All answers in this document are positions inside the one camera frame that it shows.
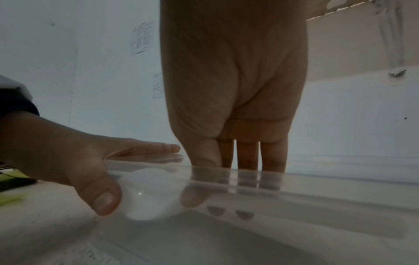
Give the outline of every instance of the white tabletop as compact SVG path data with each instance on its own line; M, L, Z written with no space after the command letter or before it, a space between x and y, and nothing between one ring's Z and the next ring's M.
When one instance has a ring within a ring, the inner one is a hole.
M73 188L38 182L2 194L22 193L22 201L0 206L0 264L120 264L89 245L98 217Z

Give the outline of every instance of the clear plastic container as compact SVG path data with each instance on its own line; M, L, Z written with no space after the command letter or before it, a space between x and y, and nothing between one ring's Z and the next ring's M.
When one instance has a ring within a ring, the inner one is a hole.
M344 165L350 177L164 164L179 160L107 162L123 199L94 231L95 247L125 265L418 264L415 181L369 178L362 162Z

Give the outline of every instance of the hand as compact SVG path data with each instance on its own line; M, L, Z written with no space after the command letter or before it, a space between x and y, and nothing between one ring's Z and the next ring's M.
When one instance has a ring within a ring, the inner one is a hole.
M0 120L0 161L34 179L73 186L98 215L112 213L122 196L104 159L179 150L178 145L85 134L26 112Z
M230 168L236 140L239 169L257 170L260 144L263 170L284 172L307 72L305 7L303 0L161 2L169 120L193 165ZM256 186L256 177L239 176L239 185ZM209 196L185 192L186 206Z

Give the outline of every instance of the white wall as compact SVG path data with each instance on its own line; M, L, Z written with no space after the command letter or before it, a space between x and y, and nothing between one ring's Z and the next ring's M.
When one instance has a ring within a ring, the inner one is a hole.
M0 74L24 83L41 115L65 125L75 78L75 32L76 0L0 2Z
M71 126L90 133L175 142L164 99L158 39L131 56L131 31L154 21L157 0L90 0L78 6ZM406 78L390 82L374 8L356 6L309 26L309 80L290 134L292 155L419 157L419 2L404 1Z

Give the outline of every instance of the dark sleeve cuff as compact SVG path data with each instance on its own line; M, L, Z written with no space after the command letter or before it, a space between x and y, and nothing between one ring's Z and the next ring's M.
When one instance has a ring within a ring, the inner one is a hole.
M27 111L39 115L35 105L17 89L0 89L0 118L15 111Z

